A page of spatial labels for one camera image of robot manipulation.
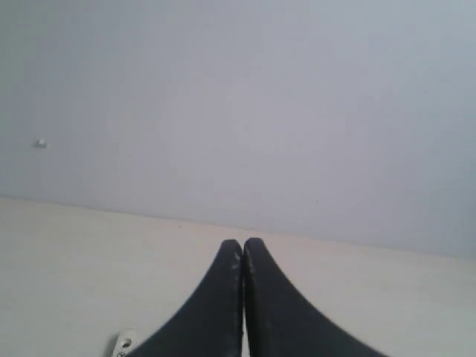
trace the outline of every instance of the white wall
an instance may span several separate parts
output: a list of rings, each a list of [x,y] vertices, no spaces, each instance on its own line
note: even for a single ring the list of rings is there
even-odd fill
[[[4,0],[0,194],[476,257],[475,18]]]
[[[476,356],[474,261],[12,199],[0,199],[1,355],[109,357],[116,333],[144,339],[167,321],[223,239],[249,236],[389,356]]]

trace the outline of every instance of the beige floor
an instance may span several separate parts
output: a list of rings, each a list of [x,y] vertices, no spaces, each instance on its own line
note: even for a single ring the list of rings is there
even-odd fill
[[[144,339],[167,321],[223,239],[248,236],[382,352],[476,356],[475,261],[13,199],[0,199],[0,354],[109,357],[121,330]]]

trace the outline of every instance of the light gray wall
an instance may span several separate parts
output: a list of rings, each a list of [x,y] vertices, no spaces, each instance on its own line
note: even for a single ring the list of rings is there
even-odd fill
[[[476,2],[0,17],[0,194],[476,257]]]

